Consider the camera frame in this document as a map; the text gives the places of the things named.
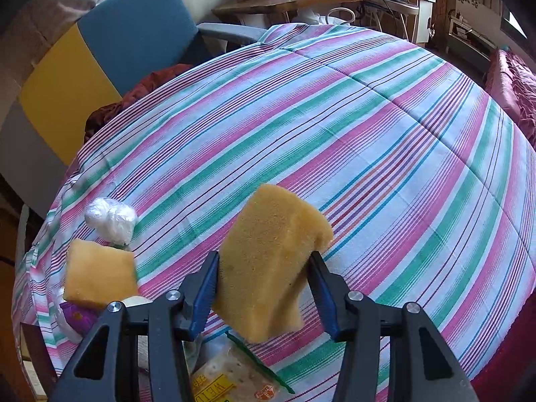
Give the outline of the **purple snack packet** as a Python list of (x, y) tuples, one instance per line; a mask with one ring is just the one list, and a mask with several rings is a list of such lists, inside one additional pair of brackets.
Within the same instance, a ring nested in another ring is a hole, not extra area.
[(86, 336), (99, 318), (99, 312), (70, 302), (62, 302), (60, 308), (63, 311), (66, 323), (81, 336)]

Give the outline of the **grey yellow blue chair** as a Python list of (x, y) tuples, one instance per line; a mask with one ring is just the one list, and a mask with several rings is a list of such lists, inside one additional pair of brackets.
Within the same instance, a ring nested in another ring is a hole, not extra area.
[(36, 64), (1, 125), (1, 176), (40, 217), (83, 145), (86, 120), (143, 77), (211, 59), (183, 0), (104, 0)]

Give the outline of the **dark red fuzzy blanket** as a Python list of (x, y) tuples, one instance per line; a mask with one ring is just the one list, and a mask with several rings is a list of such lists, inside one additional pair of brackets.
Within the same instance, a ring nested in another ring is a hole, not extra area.
[(514, 321), (490, 362), (472, 379), (479, 401), (513, 401), (535, 365), (534, 319)]

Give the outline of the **yellow sponge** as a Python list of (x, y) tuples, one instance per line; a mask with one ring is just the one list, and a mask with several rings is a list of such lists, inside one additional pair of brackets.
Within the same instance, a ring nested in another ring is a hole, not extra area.
[(305, 266), (333, 229), (310, 203), (265, 183), (248, 199), (220, 248), (215, 313), (250, 343), (302, 328)]
[(134, 254), (96, 242), (73, 240), (67, 252), (64, 299), (91, 310), (138, 294)]

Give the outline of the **pink bed cover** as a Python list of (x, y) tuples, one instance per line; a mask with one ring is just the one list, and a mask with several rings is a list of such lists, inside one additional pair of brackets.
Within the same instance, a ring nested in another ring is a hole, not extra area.
[(535, 74), (510, 49), (490, 57), (485, 91), (500, 105), (535, 148)]

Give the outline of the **rolled white sock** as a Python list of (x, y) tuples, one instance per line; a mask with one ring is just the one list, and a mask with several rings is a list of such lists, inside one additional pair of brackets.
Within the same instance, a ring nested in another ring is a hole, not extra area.
[(125, 304), (125, 307), (130, 308), (130, 307), (150, 304), (153, 301), (149, 298), (144, 298), (143, 296), (132, 296), (132, 297), (123, 299), (122, 302)]

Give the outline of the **wooden desk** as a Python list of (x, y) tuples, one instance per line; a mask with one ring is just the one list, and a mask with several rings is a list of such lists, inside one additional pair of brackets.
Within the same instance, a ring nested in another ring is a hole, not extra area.
[(226, 22), (232, 16), (239, 15), (276, 15), (284, 23), (290, 22), (289, 14), (298, 9), (316, 5), (338, 6), (342, 4), (358, 3), (362, 0), (240, 0), (219, 5), (212, 13), (221, 21)]

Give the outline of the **white plastic bag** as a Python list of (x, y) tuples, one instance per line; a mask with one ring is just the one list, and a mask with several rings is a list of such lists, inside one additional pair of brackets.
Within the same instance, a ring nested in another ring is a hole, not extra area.
[(83, 337), (77, 333), (67, 322), (65, 313), (61, 308), (61, 305), (65, 303), (63, 287), (60, 287), (56, 292), (53, 299), (53, 314), (55, 316), (56, 324), (61, 332), (74, 344), (79, 344)]

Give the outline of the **striped tablecloth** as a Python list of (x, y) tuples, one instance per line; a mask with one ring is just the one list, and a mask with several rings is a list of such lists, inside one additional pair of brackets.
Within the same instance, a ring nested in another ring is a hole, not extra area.
[(282, 24), (115, 116), (78, 152), (16, 271), (12, 321), (53, 369), (73, 240), (97, 198), (138, 220), (137, 300), (177, 288), (264, 183), (331, 224), (323, 258), (379, 304), (419, 304), (481, 385), (535, 294), (535, 151), (481, 86), (419, 46), (364, 27)]

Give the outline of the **dark red cloth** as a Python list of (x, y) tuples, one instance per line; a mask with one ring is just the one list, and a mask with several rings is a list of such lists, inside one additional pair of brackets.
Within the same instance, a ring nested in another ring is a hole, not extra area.
[(191, 64), (175, 64), (152, 72), (143, 77), (119, 102), (105, 105), (93, 111), (85, 122), (83, 142), (87, 143), (102, 127), (114, 119), (115, 116), (121, 114), (122, 111), (192, 67)]

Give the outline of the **clear cracker snack bag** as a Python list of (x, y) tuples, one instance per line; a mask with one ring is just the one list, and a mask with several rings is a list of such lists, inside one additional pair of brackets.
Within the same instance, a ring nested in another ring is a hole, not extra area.
[(228, 343), (191, 377), (194, 401), (275, 401), (283, 390), (295, 394), (241, 338), (229, 331), (225, 335)]

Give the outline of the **small white plastic ball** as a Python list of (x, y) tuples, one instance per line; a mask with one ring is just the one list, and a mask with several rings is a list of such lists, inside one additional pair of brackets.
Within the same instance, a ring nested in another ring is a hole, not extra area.
[(102, 240), (126, 246), (134, 236), (138, 216), (128, 204), (111, 198), (96, 198), (85, 208), (84, 220)]

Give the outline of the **yellow sponge upright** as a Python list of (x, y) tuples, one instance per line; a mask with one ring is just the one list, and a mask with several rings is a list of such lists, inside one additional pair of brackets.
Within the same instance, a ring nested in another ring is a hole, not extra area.
[(134, 254), (96, 242), (73, 240), (67, 252), (64, 299), (91, 310), (138, 294)]

